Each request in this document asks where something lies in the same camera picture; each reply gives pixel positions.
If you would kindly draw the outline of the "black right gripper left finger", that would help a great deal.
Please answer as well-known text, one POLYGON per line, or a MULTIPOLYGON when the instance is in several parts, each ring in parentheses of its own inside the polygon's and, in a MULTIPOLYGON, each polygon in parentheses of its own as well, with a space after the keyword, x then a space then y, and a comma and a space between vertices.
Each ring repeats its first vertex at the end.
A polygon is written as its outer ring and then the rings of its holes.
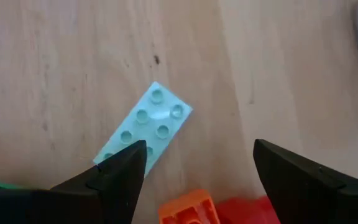
POLYGON ((131 223, 146 161, 140 140, 49 190, 0 189, 0 223, 131 223))

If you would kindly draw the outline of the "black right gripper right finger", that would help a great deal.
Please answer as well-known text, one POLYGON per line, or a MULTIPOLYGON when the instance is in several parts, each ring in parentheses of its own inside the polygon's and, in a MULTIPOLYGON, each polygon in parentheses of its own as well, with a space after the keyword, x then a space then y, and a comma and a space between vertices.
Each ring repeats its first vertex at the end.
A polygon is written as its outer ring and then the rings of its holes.
POLYGON ((259 179, 281 223, 358 223, 358 179, 263 139, 259 179))

